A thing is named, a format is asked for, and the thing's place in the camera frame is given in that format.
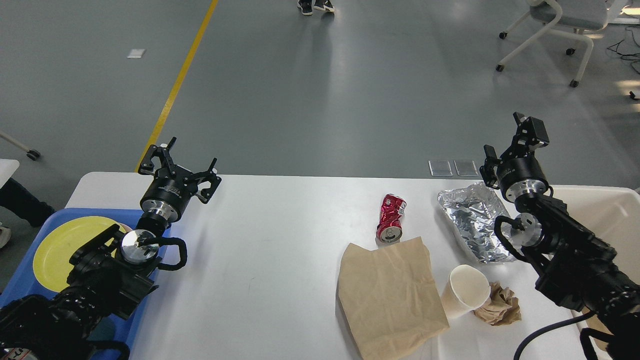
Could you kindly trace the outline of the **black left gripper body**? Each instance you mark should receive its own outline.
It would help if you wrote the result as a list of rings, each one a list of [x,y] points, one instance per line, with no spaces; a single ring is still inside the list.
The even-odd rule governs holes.
[[[140,200],[142,218],[158,218],[166,223],[176,223],[198,191],[196,184],[185,184],[182,178],[155,178]]]

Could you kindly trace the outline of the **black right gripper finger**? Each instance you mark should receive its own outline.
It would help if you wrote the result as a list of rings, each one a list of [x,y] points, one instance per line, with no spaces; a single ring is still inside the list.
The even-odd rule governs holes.
[[[503,162],[532,157],[536,150],[550,144],[544,121],[526,116],[521,112],[514,112],[512,116],[516,123],[516,130],[510,146],[500,156]]]
[[[497,174],[498,166],[502,164],[502,159],[496,155],[495,148],[491,145],[484,145],[484,164],[479,168],[484,184],[494,190],[499,190],[499,179]]]

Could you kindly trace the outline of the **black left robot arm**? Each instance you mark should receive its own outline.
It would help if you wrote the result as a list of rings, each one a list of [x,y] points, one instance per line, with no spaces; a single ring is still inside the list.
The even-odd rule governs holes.
[[[150,145],[137,173],[153,180],[140,200],[142,215],[130,231],[117,223],[87,240],[70,256],[67,286],[52,298],[28,294],[1,308],[1,358],[15,360],[89,360],[99,351],[130,357],[123,341],[96,340],[91,335],[103,319],[128,320],[157,289],[155,271],[178,271],[188,262],[185,240],[166,237],[182,219],[192,198],[210,202],[222,178],[217,158],[206,170],[192,172],[176,164],[170,151],[176,142]]]

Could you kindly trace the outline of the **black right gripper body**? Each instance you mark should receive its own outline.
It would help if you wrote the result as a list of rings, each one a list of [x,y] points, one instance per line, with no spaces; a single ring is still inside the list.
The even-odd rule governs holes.
[[[503,198],[514,203],[521,196],[544,194],[549,182],[534,156],[503,161],[496,169],[497,183]]]

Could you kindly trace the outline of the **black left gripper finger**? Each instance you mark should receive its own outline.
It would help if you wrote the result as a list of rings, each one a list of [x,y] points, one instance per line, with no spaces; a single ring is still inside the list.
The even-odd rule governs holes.
[[[189,175],[189,193],[203,204],[210,202],[222,182],[222,178],[215,169],[217,161],[218,158],[214,157],[206,170]]]
[[[170,155],[170,150],[176,141],[177,138],[172,137],[168,144],[150,145],[146,153],[142,155],[142,160],[137,166],[137,174],[153,176],[154,180],[176,180],[178,177],[178,166],[174,163]]]

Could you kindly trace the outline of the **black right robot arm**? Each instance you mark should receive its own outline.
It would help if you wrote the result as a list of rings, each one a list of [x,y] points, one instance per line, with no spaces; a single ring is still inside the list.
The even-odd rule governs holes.
[[[513,118],[517,129],[510,146],[496,155],[493,146],[485,145],[486,159],[479,169],[484,184],[500,191],[518,211],[516,218],[498,215],[494,234],[512,256],[532,266],[538,292],[557,306],[576,312],[588,309],[528,335],[514,359],[540,335],[597,317],[606,332],[590,327],[580,331],[585,358],[598,358],[595,339],[606,344],[613,360],[637,360],[639,285],[615,264],[615,248],[572,218],[567,204],[553,196],[553,187],[535,157],[537,149],[550,144],[544,122],[521,112],[514,112]]]

